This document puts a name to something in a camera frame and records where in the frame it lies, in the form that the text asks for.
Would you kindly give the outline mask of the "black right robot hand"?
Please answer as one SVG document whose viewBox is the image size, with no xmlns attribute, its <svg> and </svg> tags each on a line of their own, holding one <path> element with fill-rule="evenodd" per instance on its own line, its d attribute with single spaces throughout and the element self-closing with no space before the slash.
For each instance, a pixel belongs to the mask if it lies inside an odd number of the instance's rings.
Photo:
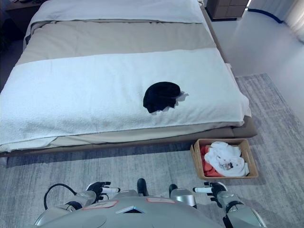
<svg viewBox="0 0 304 228">
<path fill-rule="evenodd" d="M 225 185 L 220 182 L 204 182 L 202 187 L 193 187 L 192 190 L 195 193 L 204 193 L 211 197 L 211 201 L 218 202 L 218 193 L 226 191 L 227 189 Z"/>
</svg>

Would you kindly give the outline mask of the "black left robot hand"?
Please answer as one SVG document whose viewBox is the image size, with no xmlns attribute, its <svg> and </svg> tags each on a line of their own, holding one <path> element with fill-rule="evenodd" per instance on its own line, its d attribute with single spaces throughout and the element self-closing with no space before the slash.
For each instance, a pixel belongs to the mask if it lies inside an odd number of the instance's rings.
<svg viewBox="0 0 304 228">
<path fill-rule="evenodd" d="M 107 195 L 108 193 L 119 193 L 121 191 L 120 188 L 110 187 L 110 181 L 103 182 L 95 182 L 90 184 L 86 190 L 93 191 L 95 193 L 95 200 L 98 201 L 103 195 Z"/>
</svg>

